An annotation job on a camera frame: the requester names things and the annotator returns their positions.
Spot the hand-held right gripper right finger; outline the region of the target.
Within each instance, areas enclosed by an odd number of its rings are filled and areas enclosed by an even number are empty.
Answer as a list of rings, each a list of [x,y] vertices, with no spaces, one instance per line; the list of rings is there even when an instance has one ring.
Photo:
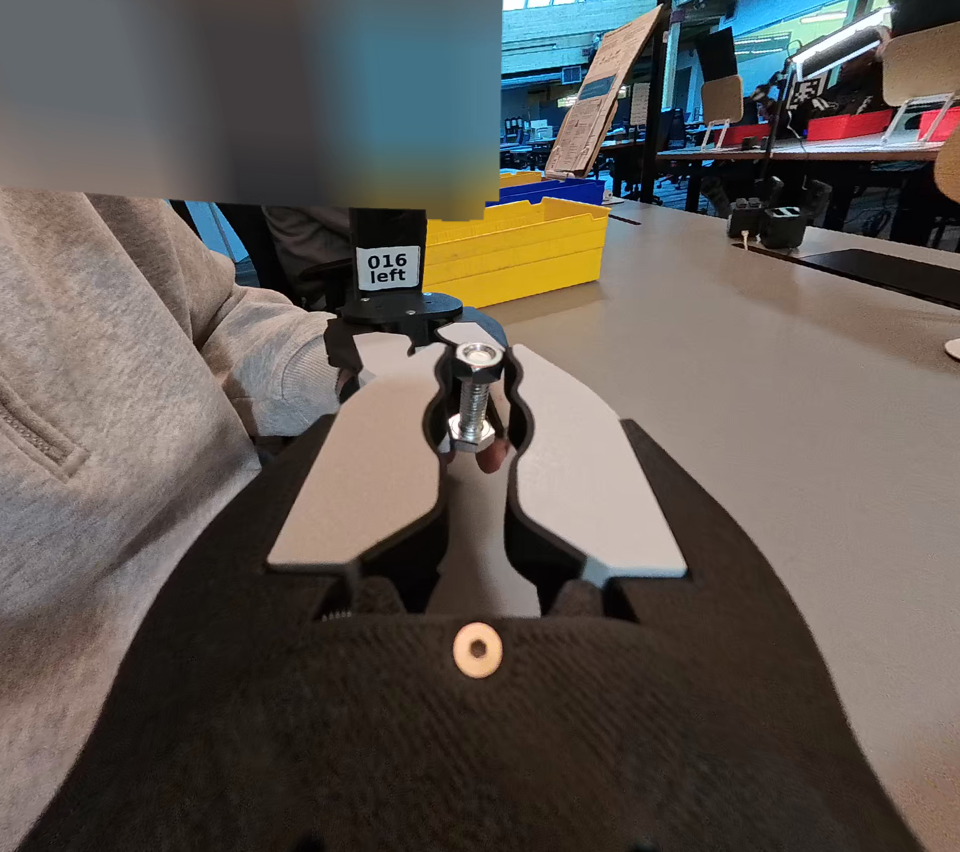
[[[682,579],[688,564],[618,414],[524,345],[505,360],[510,463],[504,525],[512,568],[538,598],[566,582]]]

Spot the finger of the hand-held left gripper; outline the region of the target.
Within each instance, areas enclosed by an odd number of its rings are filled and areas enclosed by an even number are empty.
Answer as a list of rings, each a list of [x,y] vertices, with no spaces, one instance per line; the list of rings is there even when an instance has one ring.
[[[370,383],[392,374],[416,351],[408,335],[395,332],[359,333],[354,335],[352,342],[361,366],[356,376],[359,383]]]
[[[505,350],[498,339],[474,321],[457,321],[441,326],[435,331],[435,339],[454,350],[463,345],[483,345],[500,352]]]

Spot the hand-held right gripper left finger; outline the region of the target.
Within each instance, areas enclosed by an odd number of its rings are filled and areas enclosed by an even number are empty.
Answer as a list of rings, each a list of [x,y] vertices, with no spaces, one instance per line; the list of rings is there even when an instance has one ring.
[[[429,431],[443,391],[436,363],[401,363],[343,405],[270,549],[271,570],[350,586],[381,576],[400,594],[432,593],[449,545]]]

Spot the silver hex bolt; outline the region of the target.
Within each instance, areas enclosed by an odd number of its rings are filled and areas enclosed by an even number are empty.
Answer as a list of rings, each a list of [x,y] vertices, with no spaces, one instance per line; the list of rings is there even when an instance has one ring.
[[[464,425],[486,418],[490,389],[503,370],[504,351],[483,345],[463,345],[454,351],[453,373],[461,383],[460,410]]]

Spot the person's left forearm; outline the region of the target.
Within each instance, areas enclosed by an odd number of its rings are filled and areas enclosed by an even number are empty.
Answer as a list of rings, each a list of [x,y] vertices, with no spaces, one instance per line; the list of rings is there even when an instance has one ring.
[[[185,276],[195,346],[251,438],[303,434],[341,406],[325,333],[332,318],[282,294],[238,285],[206,252]]]

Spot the beige desk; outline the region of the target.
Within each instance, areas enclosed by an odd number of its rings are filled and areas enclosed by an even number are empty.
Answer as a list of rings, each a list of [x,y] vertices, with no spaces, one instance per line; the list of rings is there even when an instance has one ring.
[[[626,203],[598,282],[491,306],[747,532],[928,850],[958,850],[958,310]]]

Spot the blue plastic bin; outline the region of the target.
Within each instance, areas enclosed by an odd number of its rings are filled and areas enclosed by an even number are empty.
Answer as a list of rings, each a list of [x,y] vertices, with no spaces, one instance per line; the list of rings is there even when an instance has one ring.
[[[486,202],[486,207],[510,205],[518,202],[528,202],[537,205],[545,198],[582,205],[601,206],[605,196],[605,184],[594,179],[549,179],[543,178],[540,183],[526,187],[499,189],[495,201]]]

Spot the brown printed document board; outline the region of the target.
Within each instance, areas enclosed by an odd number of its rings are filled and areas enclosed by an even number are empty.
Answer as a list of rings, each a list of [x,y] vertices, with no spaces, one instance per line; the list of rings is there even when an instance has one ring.
[[[618,93],[658,26],[665,6],[607,32],[546,162],[547,179],[583,178],[594,167],[617,110]]]

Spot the small cork board stand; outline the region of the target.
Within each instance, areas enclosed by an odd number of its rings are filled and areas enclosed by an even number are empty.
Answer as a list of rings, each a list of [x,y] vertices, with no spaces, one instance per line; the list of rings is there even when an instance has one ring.
[[[892,39],[882,58],[882,98],[898,109],[881,142],[889,141],[909,105],[939,102],[942,116],[958,90],[958,22]]]
[[[702,120],[705,125],[701,151],[711,144],[723,146],[730,126],[743,117],[743,86],[738,74],[705,81],[701,89]]]

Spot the black support pole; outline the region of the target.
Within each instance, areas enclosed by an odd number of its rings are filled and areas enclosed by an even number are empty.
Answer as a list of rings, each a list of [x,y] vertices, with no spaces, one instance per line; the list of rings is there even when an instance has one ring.
[[[651,39],[651,77],[646,116],[646,131],[641,160],[639,199],[652,204],[657,173],[659,130],[661,125],[666,77],[666,34],[673,11],[673,0],[656,0],[659,13]]]

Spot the wooden work table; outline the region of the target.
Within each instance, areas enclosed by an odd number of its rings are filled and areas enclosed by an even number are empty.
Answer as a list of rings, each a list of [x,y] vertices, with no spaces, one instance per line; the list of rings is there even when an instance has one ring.
[[[838,231],[856,197],[871,189],[902,191],[936,162],[946,143],[873,135],[812,143],[781,141],[770,153],[759,147],[704,151],[687,147],[660,152],[654,160],[654,180],[686,181],[683,208],[691,212],[701,209],[708,179],[730,180],[734,192],[746,193],[753,182],[773,174],[784,181],[785,197],[798,197],[810,179],[818,180],[833,188],[822,223]]]

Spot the white bar lamp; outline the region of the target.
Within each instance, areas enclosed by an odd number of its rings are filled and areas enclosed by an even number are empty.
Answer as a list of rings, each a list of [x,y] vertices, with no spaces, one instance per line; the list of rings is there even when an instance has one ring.
[[[887,34],[882,18],[870,17],[811,43],[791,59],[796,80],[820,77],[837,66],[875,52]]]

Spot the brown backing board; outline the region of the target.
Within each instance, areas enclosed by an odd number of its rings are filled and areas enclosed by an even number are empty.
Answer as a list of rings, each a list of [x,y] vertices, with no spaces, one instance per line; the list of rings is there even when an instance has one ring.
[[[934,183],[949,200],[960,202],[960,128],[956,125],[939,149],[933,168]]]

